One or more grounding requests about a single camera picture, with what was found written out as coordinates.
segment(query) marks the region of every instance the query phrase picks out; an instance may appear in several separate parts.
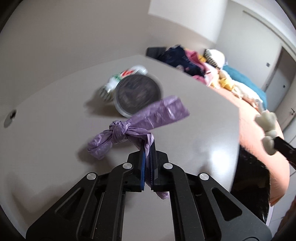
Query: dark round lid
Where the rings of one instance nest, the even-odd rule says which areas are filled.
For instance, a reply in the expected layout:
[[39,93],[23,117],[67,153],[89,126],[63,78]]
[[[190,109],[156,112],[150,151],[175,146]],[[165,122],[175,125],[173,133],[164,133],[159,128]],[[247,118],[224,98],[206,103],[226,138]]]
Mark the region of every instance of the dark round lid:
[[125,77],[117,85],[114,105],[125,117],[131,117],[149,104],[161,99],[158,84],[146,75],[134,74]]

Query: purple plastic bag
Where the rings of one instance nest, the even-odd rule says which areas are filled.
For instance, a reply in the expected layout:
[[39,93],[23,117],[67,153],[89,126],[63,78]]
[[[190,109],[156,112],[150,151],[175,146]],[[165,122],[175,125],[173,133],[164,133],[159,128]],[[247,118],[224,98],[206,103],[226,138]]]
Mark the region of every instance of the purple plastic bag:
[[[152,133],[148,130],[179,121],[187,116],[189,116],[189,111],[181,100],[177,96],[168,96],[137,112],[127,121],[112,122],[109,130],[96,135],[88,143],[88,152],[100,160],[104,158],[113,144],[129,140],[140,149],[141,142],[144,140],[145,154],[148,157],[150,146],[154,141]],[[146,171],[151,172],[148,158],[146,160]],[[168,197],[165,193],[158,195],[162,199]]]

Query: white door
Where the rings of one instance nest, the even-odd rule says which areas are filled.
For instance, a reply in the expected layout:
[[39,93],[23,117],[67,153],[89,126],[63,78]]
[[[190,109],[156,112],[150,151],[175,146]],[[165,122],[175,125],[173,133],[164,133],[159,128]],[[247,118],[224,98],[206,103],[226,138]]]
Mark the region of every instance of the white door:
[[291,55],[282,48],[274,75],[266,90],[269,111],[274,112],[277,109],[289,90],[295,74],[296,62]]
[[226,13],[216,48],[225,54],[229,66],[262,88],[277,63],[281,40],[249,14],[241,12],[235,17]]

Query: pile of clothes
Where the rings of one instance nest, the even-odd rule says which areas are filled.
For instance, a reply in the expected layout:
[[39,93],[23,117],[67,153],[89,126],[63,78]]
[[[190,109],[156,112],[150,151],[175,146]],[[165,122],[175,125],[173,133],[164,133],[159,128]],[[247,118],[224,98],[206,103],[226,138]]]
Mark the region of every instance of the pile of clothes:
[[224,54],[218,50],[206,49],[201,56],[196,51],[175,45],[157,59],[191,75],[206,86],[231,91],[256,109],[260,107],[259,102],[267,109],[266,94],[248,77],[230,67]]

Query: silver screw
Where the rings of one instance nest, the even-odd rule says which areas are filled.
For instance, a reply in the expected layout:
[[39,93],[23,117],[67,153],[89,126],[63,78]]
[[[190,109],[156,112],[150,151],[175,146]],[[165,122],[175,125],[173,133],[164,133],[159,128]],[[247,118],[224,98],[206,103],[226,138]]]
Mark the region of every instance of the silver screw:
[[129,163],[129,162],[126,162],[126,163],[124,163],[123,165],[122,165],[122,167],[124,168],[124,169],[131,169],[132,168],[132,164],[131,163]]
[[86,178],[87,178],[88,180],[96,179],[96,174],[93,173],[93,172],[92,172],[92,173],[89,173],[89,174],[87,174]]
[[209,179],[209,175],[206,173],[202,173],[200,174],[200,179],[206,181]]
[[164,164],[163,164],[163,167],[164,167],[165,169],[172,169],[172,168],[173,168],[173,165],[172,165],[171,163],[167,162],[167,163],[164,163]]

